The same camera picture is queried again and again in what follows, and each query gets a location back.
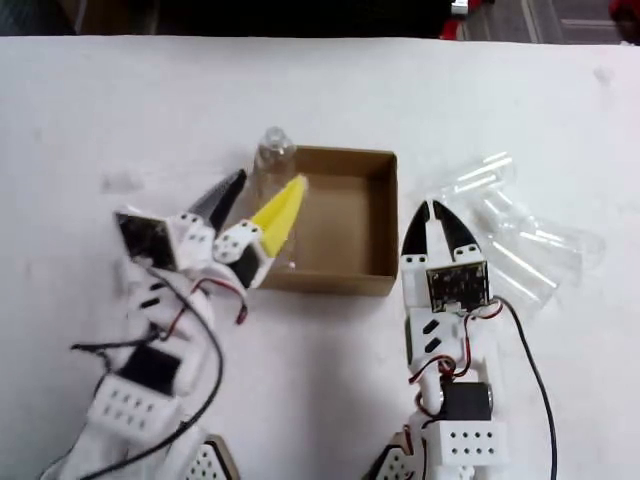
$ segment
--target floor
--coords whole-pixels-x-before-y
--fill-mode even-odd
[[[609,0],[496,0],[472,12],[461,40],[558,44],[618,44]]]

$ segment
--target cable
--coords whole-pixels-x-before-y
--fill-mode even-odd
[[[247,315],[249,314],[249,307],[247,306],[247,302],[242,292],[239,289],[237,289],[234,285],[232,285],[231,283],[225,282],[224,280],[220,280],[219,278],[205,277],[196,281],[196,283],[191,288],[191,293],[194,293],[195,291],[197,291],[200,288],[200,285],[202,285],[204,282],[210,282],[215,285],[218,285],[219,287],[226,288],[227,290],[230,290],[233,293],[235,293],[240,298],[240,301],[242,302],[242,306],[240,307],[240,311],[236,316],[236,324],[242,325],[246,320]],[[175,316],[175,318],[171,321],[171,323],[169,324],[169,329],[167,330],[167,334],[161,338],[163,341],[167,340],[173,334],[173,331],[175,330],[176,325],[178,324],[178,321],[184,314],[185,310],[186,310],[185,307],[182,307],[178,312],[178,314]]]
[[[538,387],[540,388],[540,393],[542,394],[542,400],[544,401],[544,408],[547,412],[547,419],[549,420],[549,434],[551,437],[551,480],[556,480],[556,476],[558,474],[558,441],[556,438],[556,426],[553,420],[553,412],[551,411],[551,404],[549,402],[549,395],[547,395],[547,389],[542,382],[542,377],[540,376],[540,372],[538,371],[538,367],[536,366],[536,362],[533,360],[533,355],[531,354],[531,350],[529,349],[529,344],[527,343],[527,339],[524,335],[524,329],[522,328],[522,323],[520,323],[520,318],[518,318],[518,314],[516,313],[513,305],[509,303],[502,297],[495,296],[496,300],[502,302],[511,313],[513,317],[513,321],[516,324],[516,328],[518,329],[518,335],[520,336],[520,341],[522,342],[522,346],[524,347],[524,351],[527,355],[527,360],[529,360],[529,365],[531,365],[531,370],[533,371],[533,375],[536,377],[536,382],[538,382]]]
[[[202,327],[205,329],[205,331],[207,333],[207,336],[209,337],[209,340],[211,340],[211,343],[213,344],[213,348],[216,351],[216,354],[218,356],[217,378],[216,378],[215,384],[213,385],[213,389],[211,390],[211,393],[206,398],[206,400],[203,402],[202,406],[196,411],[196,413],[193,414],[193,416],[189,420],[187,420],[186,422],[181,424],[172,434],[167,436],[164,440],[162,440],[161,442],[159,442],[155,446],[153,446],[151,448],[148,448],[147,450],[144,450],[144,451],[138,453],[137,455],[129,457],[129,458],[127,458],[125,460],[122,460],[120,462],[114,463],[113,465],[105,467],[105,468],[103,468],[101,470],[98,470],[96,472],[90,473],[89,475],[85,475],[80,480],[93,480],[95,478],[102,477],[103,475],[106,475],[108,473],[112,473],[112,472],[115,472],[117,470],[121,470],[121,469],[123,469],[125,467],[128,467],[132,463],[138,462],[138,461],[148,457],[149,455],[152,455],[152,454],[156,453],[157,451],[162,450],[163,448],[168,447],[169,445],[171,445],[178,438],[180,438],[187,430],[189,430],[189,428],[191,428],[198,420],[200,420],[200,417],[202,417],[204,412],[209,408],[209,406],[211,405],[211,403],[215,399],[216,395],[218,394],[218,391],[220,390],[220,385],[222,384],[222,377],[224,375],[224,355],[222,353],[222,348],[220,347],[220,342],[218,341],[218,338],[213,333],[211,328],[209,328],[209,325],[207,324],[207,321],[202,317],[200,312],[198,312],[195,309],[195,307],[193,307],[191,302],[189,302],[189,300],[182,293],[180,293],[180,291],[175,286],[173,286],[171,284],[171,282],[169,282],[162,275],[154,272],[150,268],[145,267],[145,269],[147,270],[149,275],[157,278],[162,283],[164,283],[176,295],[176,297],[178,297],[180,299],[180,301],[184,304],[184,306],[196,316],[196,318],[198,319],[198,321],[200,322]]]
[[[152,326],[149,329],[149,332],[141,338],[109,343],[74,343],[73,345],[71,345],[70,350],[80,350],[81,352],[95,353],[111,348],[139,347],[140,345],[146,345],[160,338],[159,328],[154,324],[151,325]]]
[[[494,303],[498,304],[498,308],[494,312],[491,312],[488,315],[479,315],[479,314],[473,313],[476,310],[478,310],[478,309],[475,309],[464,316],[464,333],[465,333],[464,343],[465,343],[466,362],[465,362],[464,368],[460,372],[454,373],[456,369],[456,361],[453,359],[453,357],[449,355],[436,355],[435,357],[430,359],[427,363],[425,363],[422,367],[420,367],[420,369],[413,376],[409,378],[409,383],[413,385],[418,380],[420,380],[420,377],[422,377],[427,367],[436,361],[440,362],[439,363],[440,373],[442,373],[446,377],[460,378],[466,375],[467,372],[469,371],[469,368],[471,368],[471,341],[469,339],[468,322],[470,319],[475,320],[476,317],[482,318],[483,320],[489,320],[500,315],[503,309],[503,305],[500,301],[492,302],[490,305]]]
[[[420,380],[420,377],[422,377],[422,374],[427,369],[427,367],[435,362],[441,362],[439,365],[439,368],[442,374],[447,376],[453,375],[453,372],[456,369],[456,361],[453,359],[453,357],[450,357],[449,355],[436,355],[427,363],[425,363],[422,367],[420,367],[420,370],[418,370],[413,376],[409,378],[409,384],[413,385],[418,380]]]

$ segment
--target clear plastic tube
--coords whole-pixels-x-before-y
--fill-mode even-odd
[[[534,216],[507,193],[515,177],[512,157],[502,152],[441,173],[441,183],[429,190],[473,232],[489,262],[493,293],[533,316],[562,284],[578,285],[602,259],[605,244]]]

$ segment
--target cardboard box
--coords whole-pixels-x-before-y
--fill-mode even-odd
[[[264,288],[387,295],[398,273],[397,160],[393,152],[298,147],[309,191],[295,227],[295,269]]]

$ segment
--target white 3d-printed part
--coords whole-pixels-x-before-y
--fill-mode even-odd
[[[89,408],[89,422],[136,444],[155,442],[179,416],[178,399],[107,375]]]
[[[404,480],[413,472],[409,459],[401,448],[392,448],[387,453],[376,480]]]
[[[507,463],[506,426],[498,421],[440,421],[427,428],[429,462],[442,466]]]
[[[196,458],[189,465],[185,480],[226,480],[228,477],[220,462],[221,459],[211,445],[200,445]]]
[[[213,244],[213,258],[229,264],[240,259],[247,246],[258,242],[262,229],[248,220],[243,220],[229,230],[225,230]]]

